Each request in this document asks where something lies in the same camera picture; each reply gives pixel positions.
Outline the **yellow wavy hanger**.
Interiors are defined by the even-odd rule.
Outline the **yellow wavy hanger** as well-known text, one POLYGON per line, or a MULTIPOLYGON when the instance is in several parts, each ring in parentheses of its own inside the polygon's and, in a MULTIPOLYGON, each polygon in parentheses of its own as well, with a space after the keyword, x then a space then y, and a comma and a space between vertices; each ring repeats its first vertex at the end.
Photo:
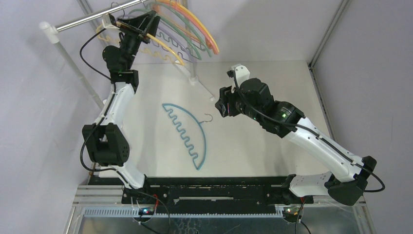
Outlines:
MULTIPOLYGON (((97 28, 96 28, 95 31, 98 32, 98 29, 109 29, 109 30, 112 29, 112 30, 119 30, 119 31, 120 31, 120 28, 118 28, 118 27, 116 27, 116 26, 107 26, 107 27, 106 27, 106 26, 104 26, 102 23, 97 26, 97 28)), ((178 56, 178 54, 177 54, 174 50, 172 50, 169 46, 167 46, 165 43, 163 43, 162 41, 160 41, 159 39, 157 39, 156 37, 152 36, 152 35, 149 34, 149 33, 147 33, 145 36, 147 36, 147 37, 150 38, 151 40, 157 42, 162 48, 166 49, 169 53, 171 53, 172 55, 174 55, 175 58, 176 58, 176 60, 177 60, 177 62, 176 62, 175 60, 174 60, 174 61, 171 60, 172 63, 180 64, 180 65, 182 65, 182 66, 185 66, 184 61, 183 61, 183 60, 178 56)))

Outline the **purple wavy hanger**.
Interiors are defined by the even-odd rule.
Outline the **purple wavy hanger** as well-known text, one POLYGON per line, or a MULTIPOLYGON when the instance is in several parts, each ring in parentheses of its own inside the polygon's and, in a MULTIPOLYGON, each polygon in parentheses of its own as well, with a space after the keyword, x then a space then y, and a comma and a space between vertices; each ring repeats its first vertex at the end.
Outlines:
MULTIPOLYGON (((135 8, 130 11, 129 14, 123 14, 120 16, 121 19, 130 19, 135 17, 135 12, 149 12, 151 9, 150 6, 154 6, 153 2, 150 2, 146 5, 145 8, 135 8)), ((190 42, 190 38, 187 37, 183 32, 180 32, 179 29, 171 24, 171 22, 165 17, 161 17, 161 23, 166 25, 167 29, 158 26, 157 36, 163 39, 165 42, 173 45, 177 50, 175 51, 181 59, 186 63, 196 63, 202 60, 200 53, 206 51, 210 53, 210 50, 205 49, 203 45, 193 41, 190 42)))

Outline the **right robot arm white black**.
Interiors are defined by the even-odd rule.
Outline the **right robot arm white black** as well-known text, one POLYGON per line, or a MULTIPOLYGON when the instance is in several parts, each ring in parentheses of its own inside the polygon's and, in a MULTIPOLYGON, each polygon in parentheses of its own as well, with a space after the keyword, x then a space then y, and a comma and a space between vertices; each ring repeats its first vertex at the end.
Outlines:
POLYGON ((367 180, 377 161, 345 150, 296 106, 274 100, 268 85, 258 78, 220 88, 215 107, 222 117, 243 114, 253 119, 267 132, 298 145, 328 169, 318 175, 289 175, 281 190, 284 201, 293 203, 300 197, 328 195, 338 203, 353 206, 368 192, 367 180))

